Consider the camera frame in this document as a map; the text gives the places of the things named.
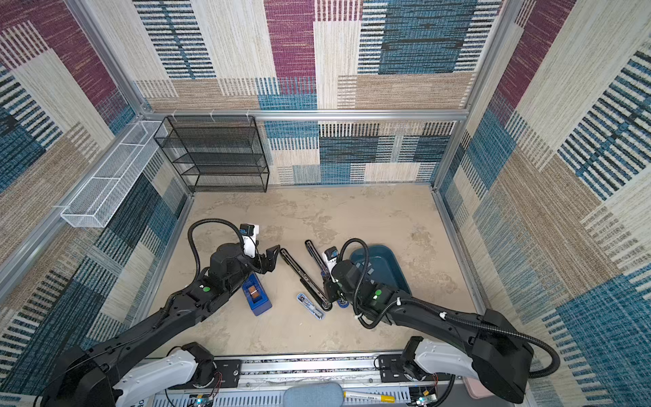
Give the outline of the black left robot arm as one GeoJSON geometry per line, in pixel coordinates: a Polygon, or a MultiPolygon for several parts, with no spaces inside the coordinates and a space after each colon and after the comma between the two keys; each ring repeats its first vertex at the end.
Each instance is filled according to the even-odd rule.
{"type": "Polygon", "coordinates": [[[224,305],[253,273],[276,267],[279,246],[265,254],[247,256],[239,228],[227,220],[216,224],[232,229],[237,242],[222,244],[210,265],[197,266],[191,283],[166,300],[154,315],[92,349],[69,349],[59,357],[50,382],[35,398],[35,406],[115,406],[115,389],[128,370],[186,329],[203,322],[224,305]]]}

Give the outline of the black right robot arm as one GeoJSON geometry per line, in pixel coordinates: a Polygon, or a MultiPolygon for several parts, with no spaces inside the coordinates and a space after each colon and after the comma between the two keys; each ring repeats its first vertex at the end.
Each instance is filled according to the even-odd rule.
{"type": "Polygon", "coordinates": [[[518,332],[496,310],[483,314],[466,313],[428,303],[395,286],[376,281],[368,271],[370,249],[363,240],[360,262],[346,259],[344,249],[331,247],[323,254],[330,281],[327,289],[344,298],[353,308],[360,325],[368,330],[380,324],[408,327],[420,332],[403,351],[403,374],[416,380],[443,371],[442,357],[425,337],[439,339],[462,354],[453,364],[456,376],[472,377],[492,394],[519,404],[531,379],[550,376],[560,367],[557,351],[546,342],[518,332]]]}

